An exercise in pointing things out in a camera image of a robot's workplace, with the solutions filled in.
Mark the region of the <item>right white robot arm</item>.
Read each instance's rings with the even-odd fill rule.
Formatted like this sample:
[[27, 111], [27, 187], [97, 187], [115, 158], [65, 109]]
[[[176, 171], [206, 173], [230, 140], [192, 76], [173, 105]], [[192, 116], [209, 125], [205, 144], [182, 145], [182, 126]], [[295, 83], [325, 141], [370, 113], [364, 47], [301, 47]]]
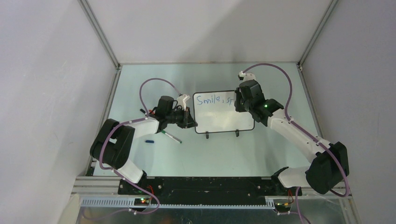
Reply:
[[248, 112], [255, 122], [269, 127], [293, 143], [310, 163], [308, 167], [284, 167], [272, 175], [272, 190], [284, 195], [292, 187], [310, 187], [319, 194], [333, 188], [349, 175], [347, 148], [341, 142], [315, 137], [286, 115], [274, 99], [266, 99], [255, 80], [243, 81], [235, 90], [237, 112]]

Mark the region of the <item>small black framed whiteboard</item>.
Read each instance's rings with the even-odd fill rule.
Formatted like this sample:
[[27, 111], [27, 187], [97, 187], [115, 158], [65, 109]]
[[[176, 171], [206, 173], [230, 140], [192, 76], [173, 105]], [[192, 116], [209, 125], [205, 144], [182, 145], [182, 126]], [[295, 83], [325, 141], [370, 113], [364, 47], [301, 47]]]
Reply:
[[196, 92], [193, 94], [194, 119], [198, 134], [250, 131], [255, 121], [248, 112], [237, 112], [234, 91]]

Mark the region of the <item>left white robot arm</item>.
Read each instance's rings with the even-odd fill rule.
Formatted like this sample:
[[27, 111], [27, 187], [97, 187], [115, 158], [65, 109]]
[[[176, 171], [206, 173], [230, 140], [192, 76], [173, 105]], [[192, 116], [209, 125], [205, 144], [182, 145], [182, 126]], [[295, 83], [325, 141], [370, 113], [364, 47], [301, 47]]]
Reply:
[[133, 140], [160, 133], [169, 124], [176, 124], [183, 129], [196, 127], [197, 123], [186, 103], [189, 99], [190, 96], [186, 94], [177, 99], [161, 96], [158, 105], [144, 118], [122, 123], [107, 119], [93, 141], [90, 155], [101, 166], [105, 164], [123, 179], [129, 180], [129, 187], [134, 193], [143, 194], [148, 188], [148, 182], [144, 179], [147, 174], [129, 158]]

